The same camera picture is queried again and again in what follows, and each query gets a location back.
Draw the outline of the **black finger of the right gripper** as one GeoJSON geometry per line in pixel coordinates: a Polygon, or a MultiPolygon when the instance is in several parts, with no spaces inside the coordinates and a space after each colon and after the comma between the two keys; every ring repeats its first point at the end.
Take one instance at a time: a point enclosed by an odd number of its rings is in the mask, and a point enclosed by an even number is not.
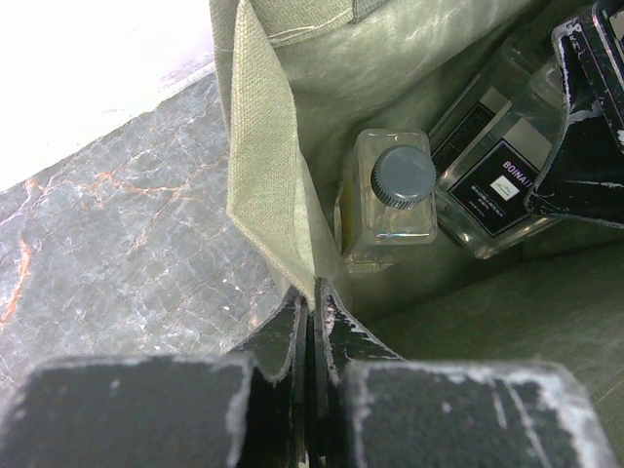
{"type": "Polygon", "coordinates": [[[623,29],[614,23],[622,15],[620,1],[593,1],[552,31],[563,109],[525,198],[532,215],[623,226],[623,29]]]}

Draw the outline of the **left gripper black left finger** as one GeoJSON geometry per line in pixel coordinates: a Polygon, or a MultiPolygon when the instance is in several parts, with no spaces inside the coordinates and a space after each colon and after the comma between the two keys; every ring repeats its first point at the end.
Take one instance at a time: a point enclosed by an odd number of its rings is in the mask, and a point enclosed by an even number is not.
{"type": "Polygon", "coordinates": [[[5,467],[300,467],[307,304],[289,290],[221,355],[35,368],[1,418],[5,467]]]}

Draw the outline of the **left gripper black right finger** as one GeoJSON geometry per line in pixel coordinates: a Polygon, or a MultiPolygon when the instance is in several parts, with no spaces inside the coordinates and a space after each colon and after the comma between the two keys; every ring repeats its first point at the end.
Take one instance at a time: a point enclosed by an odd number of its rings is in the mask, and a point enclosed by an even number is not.
{"type": "Polygon", "coordinates": [[[587,392],[537,361],[408,361],[318,280],[316,454],[329,467],[615,467],[587,392]]]}

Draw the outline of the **clear bottle black label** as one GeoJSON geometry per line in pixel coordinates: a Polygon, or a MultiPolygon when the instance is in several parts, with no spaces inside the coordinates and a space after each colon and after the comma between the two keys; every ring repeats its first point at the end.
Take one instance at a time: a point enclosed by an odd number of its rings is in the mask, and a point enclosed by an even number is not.
{"type": "Polygon", "coordinates": [[[550,36],[512,34],[467,85],[430,137],[438,221],[477,259],[555,224],[525,200],[553,147],[562,79],[550,36]]]}

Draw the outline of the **olive green canvas bag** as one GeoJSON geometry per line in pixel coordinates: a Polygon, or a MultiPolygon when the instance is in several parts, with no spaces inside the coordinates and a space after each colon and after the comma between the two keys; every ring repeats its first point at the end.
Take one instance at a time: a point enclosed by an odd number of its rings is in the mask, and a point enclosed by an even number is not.
{"type": "Polygon", "coordinates": [[[623,5],[214,1],[296,467],[623,463],[623,5]]]}

